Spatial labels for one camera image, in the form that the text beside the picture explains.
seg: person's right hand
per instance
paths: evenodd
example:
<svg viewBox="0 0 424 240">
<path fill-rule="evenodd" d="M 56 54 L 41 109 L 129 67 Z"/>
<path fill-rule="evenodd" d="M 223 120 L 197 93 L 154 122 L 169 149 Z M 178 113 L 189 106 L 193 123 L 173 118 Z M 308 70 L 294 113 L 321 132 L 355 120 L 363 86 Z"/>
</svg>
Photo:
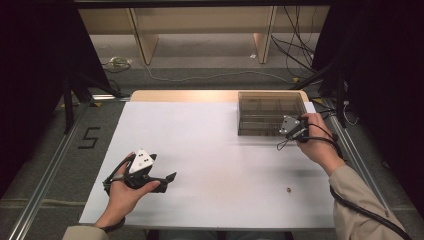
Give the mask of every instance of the person's right hand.
<svg viewBox="0 0 424 240">
<path fill-rule="evenodd" d="M 307 113 L 302 117 L 308 118 L 310 137 L 322 137 L 333 141 L 332 137 L 329 136 L 329 134 L 332 136 L 332 133 L 319 113 Z M 310 139 L 306 143 L 297 142 L 297 145 L 309 159 L 318 163 L 328 176 L 338 167 L 345 165 L 343 159 L 337 155 L 333 145 L 326 141 Z"/>
</svg>

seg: wire mesh box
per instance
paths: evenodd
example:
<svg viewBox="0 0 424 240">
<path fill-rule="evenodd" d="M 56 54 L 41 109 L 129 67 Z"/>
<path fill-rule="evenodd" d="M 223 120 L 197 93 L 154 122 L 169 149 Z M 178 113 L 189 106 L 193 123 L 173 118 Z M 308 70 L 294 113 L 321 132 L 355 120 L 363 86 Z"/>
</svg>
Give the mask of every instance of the wire mesh box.
<svg viewBox="0 0 424 240">
<path fill-rule="evenodd" d="M 284 115 L 306 113 L 298 91 L 239 92 L 238 100 L 239 136 L 281 136 Z"/>
</svg>

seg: printed number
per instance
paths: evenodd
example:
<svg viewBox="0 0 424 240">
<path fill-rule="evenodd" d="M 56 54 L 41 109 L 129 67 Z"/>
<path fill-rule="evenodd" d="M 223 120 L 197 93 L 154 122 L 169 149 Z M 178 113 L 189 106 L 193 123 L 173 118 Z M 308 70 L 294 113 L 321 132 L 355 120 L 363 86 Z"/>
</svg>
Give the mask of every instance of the printed number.
<svg viewBox="0 0 424 240">
<path fill-rule="evenodd" d="M 79 146 L 78 149 L 92 149 L 96 146 L 96 142 L 99 138 L 97 138 L 97 137 L 87 137 L 90 130 L 100 130 L 100 127 L 89 127 L 89 128 L 87 128 L 87 130 L 85 131 L 85 135 L 84 135 L 82 140 L 92 140 L 93 143 L 91 144 L 91 146 Z"/>
</svg>

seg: black strap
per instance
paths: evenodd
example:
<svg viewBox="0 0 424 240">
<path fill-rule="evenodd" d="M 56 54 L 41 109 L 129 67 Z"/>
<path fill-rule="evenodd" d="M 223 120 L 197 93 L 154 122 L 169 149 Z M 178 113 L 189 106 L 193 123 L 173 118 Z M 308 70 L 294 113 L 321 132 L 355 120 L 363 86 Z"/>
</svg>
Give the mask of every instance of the black strap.
<svg viewBox="0 0 424 240">
<path fill-rule="evenodd" d="M 106 233 L 110 233 L 110 232 L 113 232 L 115 230 L 120 229 L 122 226 L 124 226 L 124 224 L 125 224 L 125 217 L 119 223 L 117 223 L 115 225 L 108 226 L 108 227 L 102 227 L 100 229 L 102 229 Z"/>
</svg>

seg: hand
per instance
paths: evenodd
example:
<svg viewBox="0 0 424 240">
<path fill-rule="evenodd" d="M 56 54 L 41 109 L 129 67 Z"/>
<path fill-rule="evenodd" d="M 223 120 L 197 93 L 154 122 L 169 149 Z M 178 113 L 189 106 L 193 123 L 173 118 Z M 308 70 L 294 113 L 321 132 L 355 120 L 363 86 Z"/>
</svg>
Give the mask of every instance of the hand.
<svg viewBox="0 0 424 240">
<path fill-rule="evenodd" d="M 322 137 L 333 141 L 332 137 L 329 136 L 332 133 L 325 125 L 319 113 L 307 113 L 302 117 L 308 118 L 310 137 Z M 343 159 L 337 155 L 333 145 L 328 142 L 311 139 L 306 143 L 297 142 L 297 145 L 309 159 L 318 163 L 328 176 L 337 168 L 345 165 Z"/>
<path fill-rule="evenodd" d="M 125 173 L 127 165 L 128 164 L 124 164 L 116 173 Z M 112 182 L 109 203 L 94 226 L 102 228 L 118 224 L 128 213 L 134 210 L 141 197 L 153 191 L 159 185 L 159 181 L 153 181 L 147 183 L 142 188 L 132 189 L 129 188 L 123 180 Z"/>
</svg>

